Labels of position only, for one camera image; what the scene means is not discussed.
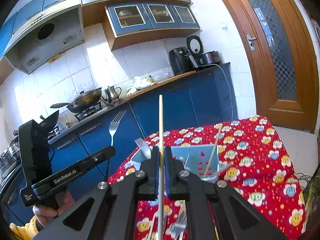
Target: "range hood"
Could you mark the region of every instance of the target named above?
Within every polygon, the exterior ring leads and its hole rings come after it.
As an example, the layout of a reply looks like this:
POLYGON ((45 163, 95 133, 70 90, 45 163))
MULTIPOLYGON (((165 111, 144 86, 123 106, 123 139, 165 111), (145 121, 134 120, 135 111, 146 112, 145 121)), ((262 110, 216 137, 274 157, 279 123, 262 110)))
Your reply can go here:
POLYGON ((79 0, 65 0, 33 16, 11 37, 4 57, 30 74, 49 58, 84 42, 79 0))

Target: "yellow sleeve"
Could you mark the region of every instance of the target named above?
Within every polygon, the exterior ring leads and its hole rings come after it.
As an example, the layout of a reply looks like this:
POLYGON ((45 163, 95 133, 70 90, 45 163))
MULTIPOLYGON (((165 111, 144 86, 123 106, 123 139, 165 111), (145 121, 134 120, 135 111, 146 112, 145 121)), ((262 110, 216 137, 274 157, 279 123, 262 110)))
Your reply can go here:
POLYGON ((34 216, 31 218, 30 223, 26 223, 24 227, 19 227, 11 223, 10 229, 23 240, 31 240, 39 232, 36 222, 37 218, 34 216))

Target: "metal screw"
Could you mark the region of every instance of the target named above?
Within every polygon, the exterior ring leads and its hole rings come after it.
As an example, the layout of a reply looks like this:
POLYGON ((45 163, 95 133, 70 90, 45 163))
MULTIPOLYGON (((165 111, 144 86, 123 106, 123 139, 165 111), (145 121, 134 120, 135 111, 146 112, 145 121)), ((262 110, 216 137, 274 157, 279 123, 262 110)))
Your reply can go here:
POLYGON ((146 174, 145 171, 136 171, 135 173, 136 173, 136 176, 139 177, 139 178, 143 177, 146 174))
POLYGON ((181 177, 188 177, 189 174, 190 174, 190 172, 189 172, 189 171, 186 171, 186 170, 182 170, 182 171, 179 172, 179 175, 180 175, 181 177))
POLYGON ((217 182, 218 187, 226 187, 227 183, 224 180, 219 180, 217 182))
POLYGON ((106 183, 105 181, 101 181, 98 183, 98 189, 105 189, 108 187, 108 183, 106 183))

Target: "white cable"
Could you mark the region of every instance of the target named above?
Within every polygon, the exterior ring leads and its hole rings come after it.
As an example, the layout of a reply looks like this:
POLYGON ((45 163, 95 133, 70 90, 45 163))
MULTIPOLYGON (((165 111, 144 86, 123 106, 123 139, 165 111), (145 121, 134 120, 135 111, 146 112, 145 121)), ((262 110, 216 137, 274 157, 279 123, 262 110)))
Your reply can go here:
POLYGON ((217 65, 217 64, 211 64, 211 65, 218 66, 218 67, 222 70, 223 75, 224 75, 224 78, 226 79, 226 82, 227 82, 227 84, 228 84, 229 94, 230 94, 231 111, 232 111, 232 112, 231 112, 231 121, 233 121, 233 105, 232 105, 232 98, 231 98, 231 88, 230 88, 229 82, 228 82, 228 80, 227 80, 226 74, 224 73, 223 69, 222 69, 219 65, 217 65))

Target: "cloth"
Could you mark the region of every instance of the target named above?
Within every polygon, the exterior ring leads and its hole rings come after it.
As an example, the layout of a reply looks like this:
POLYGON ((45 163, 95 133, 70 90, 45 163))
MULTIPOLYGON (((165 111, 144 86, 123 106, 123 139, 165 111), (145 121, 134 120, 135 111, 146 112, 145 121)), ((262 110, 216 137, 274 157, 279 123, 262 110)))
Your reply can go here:
MULTIPOLYGON (((297 239, 305 231, 305 209, 300 184, 285 146, 271 123, 261 116, 250 119, 191 127, 164 132, 165 146, 213 144, 222 126, 218 141, 220 166, 233 161, 234 165, 220 175, 261 214, 269 219, 288 239, 297 239)), ((149 146, 159 143, 159 133, 146 138, 149 146)), ((130 159, 136 148, 109 177, 108 182, 121 181, 135 172, 130 159)), ((168 219, 164 239, 174 239, 170 227, 178 217, 181 201, 164 198, 168 219)), ((153 217, 158 210, 157 201, 139 201, 136 216, 135 240, 146 240, 153 217)), ((155 238, 157 218, 152 228, 155 238)), ((188 239, 187 230, 183 236, 188 239)))
POLYGON ((33 216, 30 223, 26 223, 24 227, 19 227, 11 223, 10 229, 23 240, 31 240, 39 232, 36 216, 33 216))

